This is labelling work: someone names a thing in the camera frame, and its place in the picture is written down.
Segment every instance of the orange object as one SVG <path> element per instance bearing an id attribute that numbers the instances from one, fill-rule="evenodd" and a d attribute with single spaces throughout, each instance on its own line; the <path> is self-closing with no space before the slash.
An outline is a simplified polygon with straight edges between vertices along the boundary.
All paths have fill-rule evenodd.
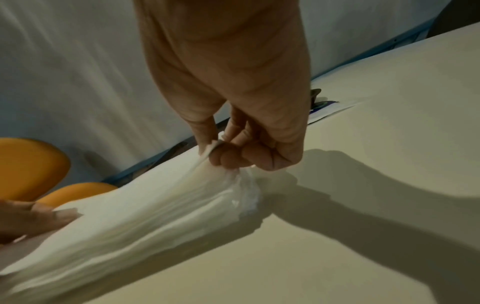
<path id="1" fill-rule="evenodd" d="M 0 198 L 34 201 L 68 173 L 70 161 L 56 147 L 33 139 L 0 138 Z"/>
<path id="2" fill-rule="evenodd" d="M 117 189 L 117 187 L 105 183 L 74 184 L 56 190 L 42 197 L 37 202 L 52 207 L 58 207 L 74 200 L 110 192 L 115 189 Z"/>

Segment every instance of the fingernail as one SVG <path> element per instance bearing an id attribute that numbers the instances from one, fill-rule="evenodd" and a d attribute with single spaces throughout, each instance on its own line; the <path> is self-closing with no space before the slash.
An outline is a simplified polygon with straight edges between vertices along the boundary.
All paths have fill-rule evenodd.
<path id="1" fill-rule="evenodd" d="M 77 212 L 77 209 L 75 208 L 55 211 L 55 217 L 59 220 L 64 220 L 64 221 L 75 220 L 79 216 L 80 214 Z"/>

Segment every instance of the crumpled plastic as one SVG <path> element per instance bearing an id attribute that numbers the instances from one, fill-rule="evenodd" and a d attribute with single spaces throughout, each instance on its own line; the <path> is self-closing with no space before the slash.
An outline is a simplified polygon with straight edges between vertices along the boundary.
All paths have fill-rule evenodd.
<path id="1" fill-rule="evenodd" d="M 260 191 L 250 170 L 212 166 L 214 148 L 200 158 L 193 148 L 122 188 L 59 207 L 83 216 L 0 271 L 5 295 L 60 295 L 254 211 Z"/>

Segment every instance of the white curtain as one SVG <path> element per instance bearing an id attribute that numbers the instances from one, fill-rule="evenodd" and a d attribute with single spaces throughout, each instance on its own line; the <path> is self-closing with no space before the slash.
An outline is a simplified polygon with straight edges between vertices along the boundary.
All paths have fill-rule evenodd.
<path id="1" fill-rule="evenodd" d="M 302 0 L 314 75 L 434 18 L 449 0 Z M 0 136 L 36 138 L 100 180 L 191 135 L 144 62 L 130 0 L 0 0 Z M 228 109 L 217 120 L 228 117 Z"/>

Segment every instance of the white table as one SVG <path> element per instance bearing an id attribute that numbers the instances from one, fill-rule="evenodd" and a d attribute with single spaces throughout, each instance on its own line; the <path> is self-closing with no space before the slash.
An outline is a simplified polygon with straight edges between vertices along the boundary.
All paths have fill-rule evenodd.
<path id="1" fill-rule="evenodd" d="M 479 75 L 480 24 L 313 81 L 365 103 L 311 125 L 301 164 L 255 172 L 264 213 L 64 302 L 480 302 Z"/>

